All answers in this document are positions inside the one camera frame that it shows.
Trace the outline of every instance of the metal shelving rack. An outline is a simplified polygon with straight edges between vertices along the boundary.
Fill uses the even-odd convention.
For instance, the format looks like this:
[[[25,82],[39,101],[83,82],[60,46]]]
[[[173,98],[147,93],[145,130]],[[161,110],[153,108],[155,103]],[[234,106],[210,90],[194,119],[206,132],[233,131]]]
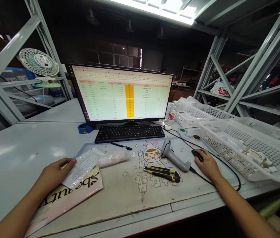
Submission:
[[[255,55],[249,57],[241,64],[239,64],[238,66],[236,66],[235,68],[233,68],[232,70],[230,70],[229,72],[227,72],[226,74],[224,74],[218,63],[218,58],[228,38],[229,26],[232,23],[235,23],[236,21],[240,20],[241,18],[246,17],[266,7],[267,5],[272,4],[273,1],[266,1],[265,4],[259,7],[256,4],[259,4],[260,1],[255,2],[253,0],[240,0],[227,7],[224,11],[218,12],[218,14],[214,14],[214,8],[218,6],[219,2],[221,1],[210,1],[196,15],[196,20],[200,20],[200,22],[203,22],[205,25],[218,25],[220,23],[223,23],[223,25],[225,25],[225,22],[229,21],[231,23],[223,27],[219,34],[214,37],[214,41],[211,46],[209,55],[207,57],[205,66],[203,68],[200,80],[198,82],[194,97],[199,101],[203,100],[205,104],[207,104],[205,94],[227,100],[227,103],[219,105],[218,107],[225,106],[224,111],[228,113],[232,113],[235,109],[237,109],[240,116],[250,116],[249,108],[251,107],[265,112],[280,115],[280,110],[275,110],[272,108],[247,102],[247,100],[280,91],[279,85],[271,89],[257,92],[258,88],[263,83],[267,75],[271,72],[273,67],[280,60],[280,11],[277,20],[275,21],[269,34],[266,36],[266,39],[262,43],[258,52]],[[244,8],[245,3],[248,3],[247,7],[249,9],[247,9],[247,11],[243,11],[244,16],[236,17],[235,14],[237,10],[240,8]],[[236,89],[233,90],[227,80],[227,76],[247,63],[250,63],[248,69],[246,70]],[[205,89],[213,86],[216,82],[214,81],[209,83],[211,73],[213,72],[214,67],[216,67],[216,69],[218,70],[218,73],[220,75],[219,79],[221,79],[227,87],[230,97],[214,95],[208,91],[205,91]]]
[[[24,43],[28,40],[30,35],[37,30],[40,39],[44,45],[44,48],[52,58],[56,60],[59,65],[60,77],[56,78],[56,80],[60,80],[62,85],[62,90],[65,95],[66,100],[73,99],[73,95],[71,92],[70,85],[66,80],[65,73],[63,71],[63,67],[61,65],[60,59],[57,55],[52,37],[49,33],[47,24],[43,17],[42,11],[40,9],[39,3],[37,0],[25,0],[27,8],[30,13],[30,19],[27,23],[20,29],[20,31],[11,39],[11,41],[5,46],[5,48],[0,53],[0,75],[8,66],[10,61],[15,57],[15,55],[22,48]],[[28,80],[22,82],[8,82],[8,83],[0,83],[0,129],[4,129],[7,126],[18,123],[19,121],[23,121],[25,118],[21,114],[21,112],[17,109],[16,105],[10,98],[18,98],[19,100],[26,101],[28,103],[36,104],[39,106],[51,108],[50,106],[43,105],[41,103],[36,103],[31,100],[27,100],[18,96],[14,96],[12,94],[6,93],[3,88],[5,87],[13,87],[20,86],[26,84],[37,83],[39,80]]]
[[[185,68],[184,65],[183,65],[180,80],[182,79],[184,70],[190,70],[190,71],[200,72],[200,70],[197,70],[197,69],[188,69],[188,68]]]

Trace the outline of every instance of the person's left hand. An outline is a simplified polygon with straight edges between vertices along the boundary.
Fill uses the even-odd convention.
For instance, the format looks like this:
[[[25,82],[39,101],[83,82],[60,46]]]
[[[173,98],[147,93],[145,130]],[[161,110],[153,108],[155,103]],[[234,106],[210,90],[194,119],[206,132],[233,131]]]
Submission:
[[[49,192],[64,181],[69,170],[73,168],[75,163],[76,159],[63,158],[46,166],[35,182],[33,189],[45,196],[48,195]]]

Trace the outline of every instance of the yellow utility knife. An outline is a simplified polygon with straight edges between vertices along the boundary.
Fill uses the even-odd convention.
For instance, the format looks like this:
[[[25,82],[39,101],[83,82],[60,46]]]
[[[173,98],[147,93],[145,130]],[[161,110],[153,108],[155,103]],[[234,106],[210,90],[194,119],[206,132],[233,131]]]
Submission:
[[[180,176],[174,170],[155,167],[155,166],[146,166],[146,167],[144,167],[143,170],[147,171],[149,174],[165,178],[172,182],[180,182]]]

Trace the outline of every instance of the keyboard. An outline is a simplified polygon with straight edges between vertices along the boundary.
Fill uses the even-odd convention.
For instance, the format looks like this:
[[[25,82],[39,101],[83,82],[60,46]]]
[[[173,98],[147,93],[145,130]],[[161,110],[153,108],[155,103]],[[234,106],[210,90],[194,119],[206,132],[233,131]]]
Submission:
[[[102,126],[95,143],[165,137],[160,125]]]

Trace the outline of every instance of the blue tape roll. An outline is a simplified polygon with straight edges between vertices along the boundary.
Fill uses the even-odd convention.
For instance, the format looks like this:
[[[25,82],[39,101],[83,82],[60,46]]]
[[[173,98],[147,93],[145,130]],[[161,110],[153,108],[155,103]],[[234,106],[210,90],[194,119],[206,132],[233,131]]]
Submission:
[[[80,124],[77,129],[80,134],[88,134],[91,133],[95,129],[96,125],[89,125],[87,123]]]
[[[177,131],[183,135],[187,135],[188,131],[184,127],[179,127]]]

